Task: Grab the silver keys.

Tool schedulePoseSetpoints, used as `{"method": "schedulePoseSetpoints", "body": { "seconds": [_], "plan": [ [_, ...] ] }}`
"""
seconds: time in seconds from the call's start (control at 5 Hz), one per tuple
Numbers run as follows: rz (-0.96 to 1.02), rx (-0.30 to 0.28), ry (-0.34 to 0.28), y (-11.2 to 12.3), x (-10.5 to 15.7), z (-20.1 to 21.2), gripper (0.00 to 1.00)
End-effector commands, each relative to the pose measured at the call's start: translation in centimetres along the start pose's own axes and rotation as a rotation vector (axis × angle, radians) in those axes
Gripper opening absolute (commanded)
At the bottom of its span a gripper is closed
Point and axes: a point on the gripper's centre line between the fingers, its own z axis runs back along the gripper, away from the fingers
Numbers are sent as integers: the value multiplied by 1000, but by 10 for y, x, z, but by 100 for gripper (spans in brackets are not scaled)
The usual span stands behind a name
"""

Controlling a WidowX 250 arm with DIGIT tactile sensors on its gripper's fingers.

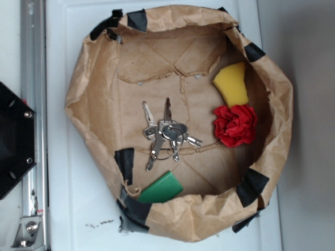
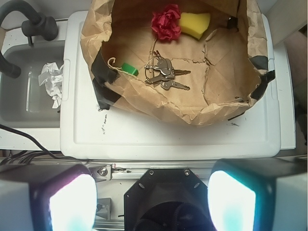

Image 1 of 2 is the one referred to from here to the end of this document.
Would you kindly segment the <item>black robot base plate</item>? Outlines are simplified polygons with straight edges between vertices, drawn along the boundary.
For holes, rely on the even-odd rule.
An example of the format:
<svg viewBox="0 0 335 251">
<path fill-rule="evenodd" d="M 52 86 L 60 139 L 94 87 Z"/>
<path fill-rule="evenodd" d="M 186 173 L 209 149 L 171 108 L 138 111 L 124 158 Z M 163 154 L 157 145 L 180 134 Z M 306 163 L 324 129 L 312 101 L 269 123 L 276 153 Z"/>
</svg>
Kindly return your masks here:
<svg viewBox="0 0 335 251">
<path fill-rule="evenodd" d="M 36 164 L 35 114 L 1 83 L 1 199 Z"/>
</svg>

